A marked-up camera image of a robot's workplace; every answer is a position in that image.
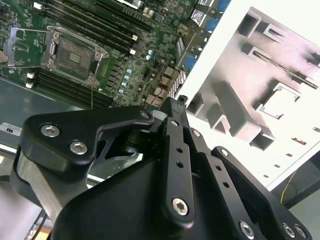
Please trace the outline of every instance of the black metal bracket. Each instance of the black metal bracket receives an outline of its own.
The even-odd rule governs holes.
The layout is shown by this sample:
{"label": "black metal bracket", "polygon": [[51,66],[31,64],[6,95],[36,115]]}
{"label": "black metal bracket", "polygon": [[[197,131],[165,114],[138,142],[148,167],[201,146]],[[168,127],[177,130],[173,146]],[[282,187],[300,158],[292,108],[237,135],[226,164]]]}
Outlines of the black metal bracket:
{"label": "black metal bracket", "polygon": [[[23,124],[20,147],[24,155],[34,163],[70,180],[82,178],[96,159],[97,142],[101,134],[110,146],[115,137],[128,129],[147,129],[154,118],[138,106],[108,109],[69,111],[41,114],[29,117]],[[42,127],[54,126],[58,135],[44,134]],[[72,142],[81,142],[86,148],[83,154],[70,150]]]}
{"label": "black metal bracket", "polygon": [[283,206],[227,149],[218,146],[211,154],[222,160],[242,201],[251,209],[267,239],[312,239],[303,224]]}
{"label": "black metal bracket", "polygon": [[195,220],[190,155],[189,147],[184,143],[180,119],[167,117],[162,125],[161,211],[155,217],[163,229],[174,235],[190,229]]}
{"label": "black metal bracket", "polygon": [[245,209],[237,190],[222,161],[211,156],[210,150],[200,132],[193,128],[184,131],[185,141],[190,147],[192,171],[203,176],[216,190],[225,221],[230,232],[228,239],[247,240],[266,238],[256,228]]}
{"label": "black metal bracket", "polygon": [[[53,213],[52,240],[312,239],[228,150],[210,151],[183,103],[167,98],[160,111],[165,117],[156,121],[137,106],[27,119],[12,176],[35,192],[20,194]],[[93,162],[128,146],[125,153],[141,150],[143,160],[87,190]]]}

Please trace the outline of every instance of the capacitor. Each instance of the capacitor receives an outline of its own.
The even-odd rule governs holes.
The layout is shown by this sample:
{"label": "capacitor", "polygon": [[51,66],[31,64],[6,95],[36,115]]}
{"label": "capacitor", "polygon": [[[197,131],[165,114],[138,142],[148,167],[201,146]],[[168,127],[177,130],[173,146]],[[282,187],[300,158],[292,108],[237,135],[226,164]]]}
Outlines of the capacitor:
{"label": "capacitor", "polygon": [[150,10],[150,9],[149,9],[148,7],[145,7],[142,12],[143,12],[144,14],[148,14],[149,10]]}
{"label": "capacitor", "polygon": [[148,12],[148,15],[149,15],[150,17],[153,17],[154,14],[155,14],[155,11],[153,11],[153,10],[150,9],[149,12]]}
{"label": "capacitor", "polygon": [[179,25],[179,20],[174,20],[173,25],[177,27]]}

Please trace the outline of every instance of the blue connector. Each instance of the blue connector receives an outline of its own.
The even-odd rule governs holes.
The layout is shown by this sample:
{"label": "blue connector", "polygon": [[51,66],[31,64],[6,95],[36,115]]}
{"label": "blue connector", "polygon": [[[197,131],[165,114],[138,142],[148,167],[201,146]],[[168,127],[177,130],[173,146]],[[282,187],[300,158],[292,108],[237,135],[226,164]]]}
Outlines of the blue connector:
{"label": "blue connector", "polygon": [[205,30],[207,30],[208,32],[213,32],[216,28],[216,26],[218,25],[219,20],[212,17],[209,21],[206,22],[205,24]]}
{"label": "blue connector", "polygon": [[188,57],[185,59],[184,66],[185,66],[187,69],[192,69],[195,64],[196,64],[196,59],[195,59],[193,56],[188,56]]}
{"label": "blue connector", "polygon": [[220,13],[223,13],[226,9],[227,9],[227,7],[228,7],[228,5],[229,5],[229,3],[231,2],[231,0],[220,0],[219,2],[218,2],[218,6],[217,6],[217,10],[220,12]]}

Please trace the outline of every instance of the green circuit board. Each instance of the green circuit board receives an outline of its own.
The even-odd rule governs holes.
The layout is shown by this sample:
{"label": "green circuit board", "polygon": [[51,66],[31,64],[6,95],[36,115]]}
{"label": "green circuit board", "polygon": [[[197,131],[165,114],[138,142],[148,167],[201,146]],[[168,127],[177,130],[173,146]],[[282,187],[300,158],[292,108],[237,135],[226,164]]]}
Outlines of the green circuit board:
{"label": "green circuit board", "polygon": [[[11,56],[14,65],[0,65],[0,74],[24,86],[27,73],[40,71],[43,79],[50,79],[51,82],[37,82],[35,79],[34,91],[83,108],[90,108],[87,93],[91,88],[98,107],[139,105],[149,108],[151,103],[148,97],[157,97],[155,91],[159,87],[167,93],[181,70],[176,67],[175,44],[180,37],[177,26],[188,20],[196,2],[145,1],[144,11],[146,8],[154,11],[153,16],[149,16],[142,9],[136,10],[114,0],[0,0],[2,49],[6,48],[13,29],[16,29],[12,50],[14,57]],[[34,3],[43,5],[43,8],[38,9]],[[98,64],[95,76],[98,84],[83,82],[89,65],[82,63],[85,61],[82,55],[93,58],[92,49],[82,47],[83,42],[82,45],[71,43],[71,48],[77,49],[81,56],[70,51],[57,57],[56,62],[60,65],[57,64],[56,71],[50,71],[43,64],[44,51],[48,48],[46,38],[49,26],[75,33],[107,52],[108,56]],[[110,37],[104,35],[98,38],[95,34],[99,30],[106,31]],[[65,39],[67,37],[63,38],[67,46],[69,43]],[[62,52],[62,38],[59,41],[58,51]],[[86,93],[79,93],[77,85]],[[157,107],[165,97],[166,94],[159,96],[158,103],[153,105]],[[99,105],[103,99],[108,99],[108,104]]]}

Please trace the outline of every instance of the black ram slot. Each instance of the black ram slot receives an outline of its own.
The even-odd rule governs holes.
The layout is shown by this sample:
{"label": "black ram slot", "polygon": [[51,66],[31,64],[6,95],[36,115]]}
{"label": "black ram slot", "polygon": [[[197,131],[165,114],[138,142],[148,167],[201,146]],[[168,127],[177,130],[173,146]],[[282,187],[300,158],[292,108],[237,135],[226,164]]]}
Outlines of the black ram slot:
{"label": "black ram slot", "polygon": [[151,32],[151,30],[153,29],[151,25],[141,21],[141,19],[137,19],[136,17],[128,15],[128,14],[126,14],[122,11],[119,11],[117,9],[114,9],[112,6],[109,6],[106,2],[102,2],[100,0],[97,0],[95,4],[98,7],[103,8],[106,11],[109,11],[109,12],[119,16],[120,18],[127,20],[128,22],[134,24],[136,27],[138,27],[142,30],[145,30],[147,32]]}
{"label": "black ram slot", "polygon": [[96,20],[97,25],[101,22],[103,25],[110,26],[110,31],[113,31],[114,34],[121,33],[121,36],[126,37],[126,39],[128,40],[132,40],[133,35],[138,35],[136,32],[117,24],[116,22],[108,19],[105,15],[99,12],[94,12],[73,1],[68,2],[70,2],[73,6],[76,6],[78,9],[81,9],[84,13],[89,14],[92,18]]}
{"label": "black ram slot", "polygon": [[104,44],[108,45],[116,50],[118,50],[121,53],[128,54],[130,51],[129,47],[123,47],[118,45],[117,43],[110,40],[108,37],[104,37],[102,35],[99,35],[97,32],[92,31],[90,28],[85,28],[84,26],[81,26],[78,22],[74,21],[74,19],[70,19],[68,16],[64,16],[60,14],[59,12],[55,12],[53,10],[50,10],[46,13],[46,17],[57,21],[61,23],[62,25],[65,25],[69,27],[70,29],[74,29],[79,33],[82,33],[86,36],[90,36],[92,39]]}
{"label": "black ram slot", "polygon": [[64,15],[66,15],[65,13],[69,13],[68,15],[70,15],[70,17],[73,17],[77,19],[79,22],[82,22],[82,25],[84,25],[85,27],[90,26],[92,29],[95,29],[97,33],[104,33],[105,37],[108,37],[109,39],[115,41],[116,43],[119,43],[125,47],[126,46],[132,47],[132,44],[133,44],[132,38],[125,39],[124,38],[125,36],[123,35],[119,36],[118,32],[117,34],[115,34],[116,31],[114,29],[106,28],[106,26],[101,24],[101,22],[92,20],[87,16],[82,15],[76,10],[70,8],[69,6],[62,5],[59,2],[55,2],[52,0],[47,3],[47,6],[50,7],[52,10],[56,10],[56,11],[59,11],[60,13],[64,13]]}
{"label": "black ram slot", "polygon": [[[38,75],[44,77],[44,79],[53,80],[52,82],[56,85],[58,84],[58,86],[64,85],[64,88],[67,89],[73,88],[73,91],[77,92],[77,94],[84,96],[87,99],[91,99],[91,90],[85,86],[46,70],[41,70]],[[101,103],[111,100],[110,97],[104,94],[95,95],[94,98]]]}
{"label": "black ram slot", "polygon": [[[91,89],[88,87],[82,86],[59,75],[53,74],[52,76],[52,73],[48,73],[48,71],[43,71],[38,75],[42,76],[46,82],[53,83],[62,89],[70,90],[71,93],[76,93],[77,96],[82,96],[87,100],[91,100]],[[101,104],[111,103],[111,98],[101,93],[94,95],[93,100]]]}
{"label": "black ram slot", "polygon": [[[37,76],[37,85],[52,93],[72,100],[75,104],[91,106],[91,90],[85,86],[72,82],[54,73],[41,70]],[[112,99],[101,93],[94,93],[93,106],[95,108],[106,108],[110,106]]]}

